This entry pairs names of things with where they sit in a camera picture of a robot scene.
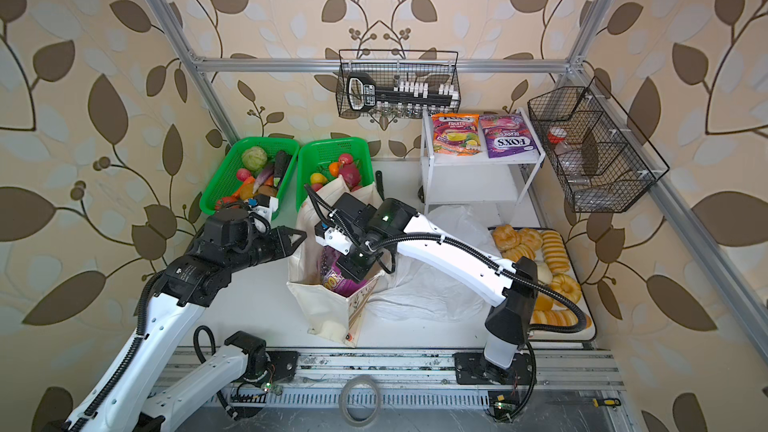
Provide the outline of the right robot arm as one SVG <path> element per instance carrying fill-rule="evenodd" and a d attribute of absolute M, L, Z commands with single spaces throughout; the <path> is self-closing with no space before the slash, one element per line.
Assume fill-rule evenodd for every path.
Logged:
<path fill-rule="evenodd" d="M 319 244 L 340 253 L 337 261 L 342 277 L 361 282 L 379 265 L 386 273 L 382 256 L 389 252 L 417 259 L 461 282 L 490 305 L 485 320 L 489 333 L 483 350 L 487 366 L 508 371 L 515 356 L 530 346 L 531 331 L 574 334 L 587 328 L 585 313 L 577 302 L 555 292 L 538 280 L 535 261 L 523 257 L 514 262 L 483 252 L 443 231 L 425 215 L 397 199 L 378 206 L 365 204 L 344 193 L 327 203 L 311 187 L 308 199 L 320 224 L 315 237 Z M 576 317 L 572 325 L 537 324 L 532 321 L 540 295 L 561 303 Z"/>

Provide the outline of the purple snack packet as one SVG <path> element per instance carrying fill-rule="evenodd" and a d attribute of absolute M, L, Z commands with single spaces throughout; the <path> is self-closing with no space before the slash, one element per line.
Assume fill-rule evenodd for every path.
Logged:
<path fill-rule="evenodd" d="M 344 278 L 337 264 L 340 257 L 341 253 L 334 248 L 323 248 L 317 260 L 320 282 L 326 289 L 343 297 L 350 297 L 364 287 L 367 280 L 355 282 L 352 279 Z"/>

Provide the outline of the cream floral tote bag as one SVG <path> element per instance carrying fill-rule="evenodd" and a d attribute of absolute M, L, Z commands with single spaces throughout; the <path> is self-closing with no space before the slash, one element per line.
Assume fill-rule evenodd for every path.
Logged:
<path fill-rule="evenodd" d="M 344 297 L 321 281 L 319 260 L 323 247 L 317 243 L 315 226 L 320 218 L 311 201 L 305 199 L 298 211 L 296 228 L 307 233 L 307 239 L 288 259 L 288 289 L 293 294 L 305 318 L 308 332 L 349 347 L 357 345 L 363 323 L 364 307 L 370 297 L 384 285 L 385 272 L 375 265 L 358 290 Z"/>

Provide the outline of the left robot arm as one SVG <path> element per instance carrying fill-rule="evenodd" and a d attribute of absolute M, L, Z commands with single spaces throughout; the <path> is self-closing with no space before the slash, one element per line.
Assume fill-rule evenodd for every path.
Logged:
<path fill-rule="evenodd" d="M 265 341 L 238 331 L 173 386 L 151 393 L 181 340 L 199 327 L 198 319 L 232 276 L 290 257 L 306 238 L 301 230 L 272 226 L 243 203 L 210 216 L 184 255 L 147 280 L 136 330 L 93 391 L 44 430 L 174 431 L 231 382 L 271 382 L 276 367 Z"/>

